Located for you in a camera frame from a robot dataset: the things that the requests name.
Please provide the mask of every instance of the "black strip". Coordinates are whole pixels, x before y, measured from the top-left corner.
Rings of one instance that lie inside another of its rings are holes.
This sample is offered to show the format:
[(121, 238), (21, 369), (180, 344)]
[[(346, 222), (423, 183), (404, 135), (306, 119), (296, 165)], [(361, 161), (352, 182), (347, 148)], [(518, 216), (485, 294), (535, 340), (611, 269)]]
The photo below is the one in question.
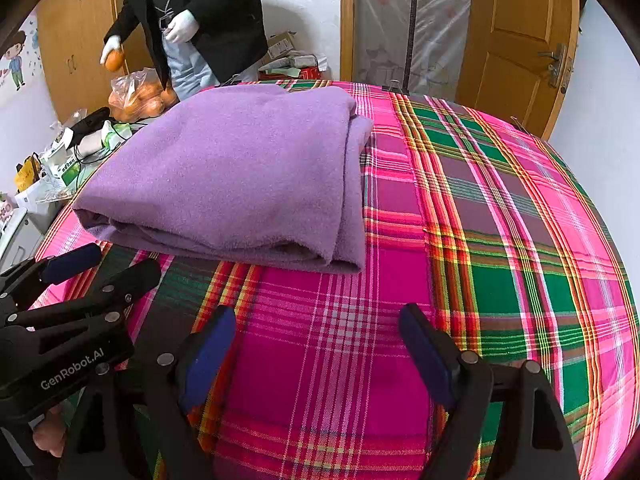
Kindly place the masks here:
[(405, 92), (408, 92), (411, 63), (414, 60), (415, 19), (417, 13), (418, 0), (411, 0), (411, 13), (409, 14), (409, 38), (406, 42), (406, 61), (404, 62), (404, 80), (402, 81), (402, 90)]

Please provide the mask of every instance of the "black coat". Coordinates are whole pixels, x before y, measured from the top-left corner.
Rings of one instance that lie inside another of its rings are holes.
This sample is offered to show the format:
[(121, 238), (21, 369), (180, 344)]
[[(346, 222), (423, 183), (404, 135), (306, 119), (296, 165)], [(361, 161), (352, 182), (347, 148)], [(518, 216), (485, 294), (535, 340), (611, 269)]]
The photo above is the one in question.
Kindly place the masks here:
[[(260, 0), (170, 0), (174, 15), (190, 10), (200, 29), (191, 43), (220, 82), (242, 72), (267, 52)], [(158, 16), (149, 0), (124, 0), (122, 10), (107, 32), (126, 40), (141, 23), (146, 46), (165, 85), (169, 79)]]

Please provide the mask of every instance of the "wall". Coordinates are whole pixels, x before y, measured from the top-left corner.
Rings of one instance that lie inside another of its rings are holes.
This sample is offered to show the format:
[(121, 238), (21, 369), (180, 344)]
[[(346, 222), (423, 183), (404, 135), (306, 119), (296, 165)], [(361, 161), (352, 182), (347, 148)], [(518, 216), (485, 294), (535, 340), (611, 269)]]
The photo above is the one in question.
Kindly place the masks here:
[(640, 66), (596, 0), (580, 21), (575, 71), (550, 143), (602, 215), (640, 297)]
[(20, 30), (27, 41), (20, 53), (24, 85), (18, 90), (4, 56), (0, 65), (0, 190), (14, 194), (15, 166), (32, 152), (42, 152), (53, 138), (51, 123), (57, 120), (42, 72), (35, 13)]
[(267, 36), (295, 32), (300, 50), (325, 54), (330, 74), (340, 73), (340, 0), (262, 0)]

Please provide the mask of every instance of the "purple blanket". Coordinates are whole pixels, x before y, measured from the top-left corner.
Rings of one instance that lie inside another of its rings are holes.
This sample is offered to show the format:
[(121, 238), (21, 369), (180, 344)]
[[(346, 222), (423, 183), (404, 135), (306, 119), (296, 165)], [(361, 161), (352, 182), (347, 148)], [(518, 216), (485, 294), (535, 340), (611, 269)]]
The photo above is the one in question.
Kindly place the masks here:
[(372, 121), (347, 92), (211, 89), (142, 128), (74, 203), (137, 249), (287, 269), (364, 268), (360, 152)]

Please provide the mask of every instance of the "plaid pattern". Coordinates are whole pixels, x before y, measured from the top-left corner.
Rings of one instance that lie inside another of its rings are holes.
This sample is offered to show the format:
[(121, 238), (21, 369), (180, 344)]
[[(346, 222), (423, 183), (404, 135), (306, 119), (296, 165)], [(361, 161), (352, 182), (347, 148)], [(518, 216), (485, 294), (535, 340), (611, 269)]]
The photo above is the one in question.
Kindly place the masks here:
[[(398, 335), (415, 302), (460, 348), (539, 360), (583, 479), (610, 471), (638, 424), (638, 316), (593, 204), (552, 148), (469, 108), (335, 84), (375, 122), (362, 154), (366, 272), (336, 276), (151, 254), (157, 290), (129, 315), (136, 360), (171, 351), (219, 303), (238, 336), (205, 406), (191, 413), (219, 478), (417, 478), (442, 412)], [(39, 257), (92, 241), (67, 208)], [(147, 253), (103, 244), (97, 270), (50, 288), (84, 294)], [(490, 410), (470, 478), (498, 425)], [(161, 461), (151, 437), (156, 478)]]

